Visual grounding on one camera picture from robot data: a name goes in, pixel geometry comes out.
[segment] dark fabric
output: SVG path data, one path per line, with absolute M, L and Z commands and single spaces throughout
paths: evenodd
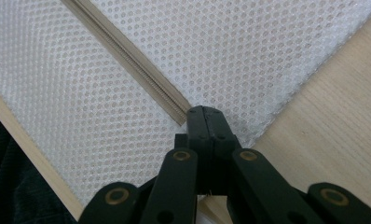
M 76 223 L 1 123 L 0 223 Z

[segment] wooden surface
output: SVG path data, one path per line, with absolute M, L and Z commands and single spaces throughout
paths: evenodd
M 303 191 L 331 182 L 371 206 L 371 19 L 312 76 L 254 149 Z M 225 197 L 199 209 L 230 223 Z

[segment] hexagonal mesh pattern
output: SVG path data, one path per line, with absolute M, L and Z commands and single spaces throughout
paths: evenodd
M 223 110 L 245 147 L 371 15 L 371 0 L 91 2 L 192 105 Z
M 61 1 L 0 0 L 0 94 L 83 204 L 156 175 L 179 132 Z

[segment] white mesh fabric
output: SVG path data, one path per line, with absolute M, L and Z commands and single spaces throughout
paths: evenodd
M 190 104 L 222 110 L 244 147 L 371 15 L 371 0 L 91 2 Z
M 156 175 L 179 128 L 59 0 L 0 0 L 0 94 L 83 204 Z

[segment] brass rivet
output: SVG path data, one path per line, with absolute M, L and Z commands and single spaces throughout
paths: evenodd
M 257 159 L 257 155 L 251 151 L 242 151 L 240 156 L 246 161 L 255 161 Z
M 122 195 L 117 198 L 115 196 L 116 193 L 122 193 Z M 111 189 L 110 191 L 108 191 L 106 193 L 105 199 L 106 199 L 106 203 L 110 205 L 116 205 L 116 204 L 127 201 L 129 196 L 130 196 L 130 192 L 127 189 L 116 188 L 116 189 Z
M 320 190 L 322 197 L 329 203 L 333 203 L 337 206 L 347 206 L 349 205 L 349 199 L 341 192 L 335 189 L 322 189 Z
M 191 158 L 191 155 L 185 151 L 178 151 L 173 154 L 173 157 L 177 161 L 186 161 Z

